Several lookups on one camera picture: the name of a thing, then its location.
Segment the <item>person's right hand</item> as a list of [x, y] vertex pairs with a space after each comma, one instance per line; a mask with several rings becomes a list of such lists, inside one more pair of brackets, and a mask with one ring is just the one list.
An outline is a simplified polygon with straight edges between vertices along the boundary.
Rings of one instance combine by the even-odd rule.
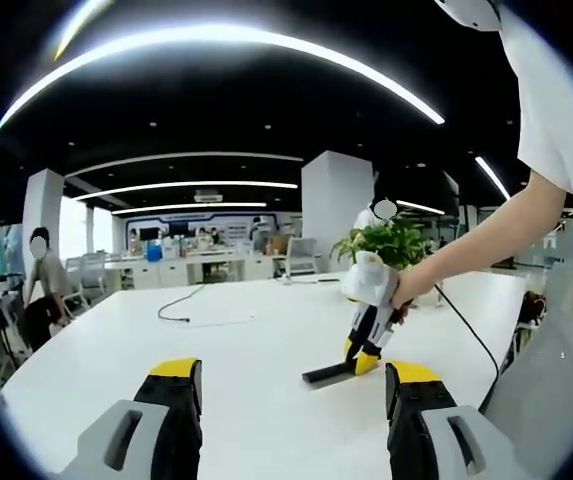
[[412, 300], [429, 292], [437, 281], [434, 269], [426, 265], [418, 264], [400, 273], [397, 288], [391, 299], [392, 307], [397, 311], [398, 325], [404, 323]]

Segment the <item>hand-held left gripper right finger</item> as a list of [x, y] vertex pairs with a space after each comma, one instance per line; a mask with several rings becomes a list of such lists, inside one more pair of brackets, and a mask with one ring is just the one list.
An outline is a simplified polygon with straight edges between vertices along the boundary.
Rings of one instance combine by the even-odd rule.
[[387, 450], [394, 479], [528, 479], [506, 435], [458, 406], [429, 368], [385, 364]]

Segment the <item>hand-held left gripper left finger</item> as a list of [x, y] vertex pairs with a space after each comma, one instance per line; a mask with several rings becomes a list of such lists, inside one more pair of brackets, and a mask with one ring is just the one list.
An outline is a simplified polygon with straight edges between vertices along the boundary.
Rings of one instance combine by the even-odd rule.
[[119, 400], [79, 436], [61, 479], [195, 479], [203, 433], [202, 362], [153, 368], [132, 400]]

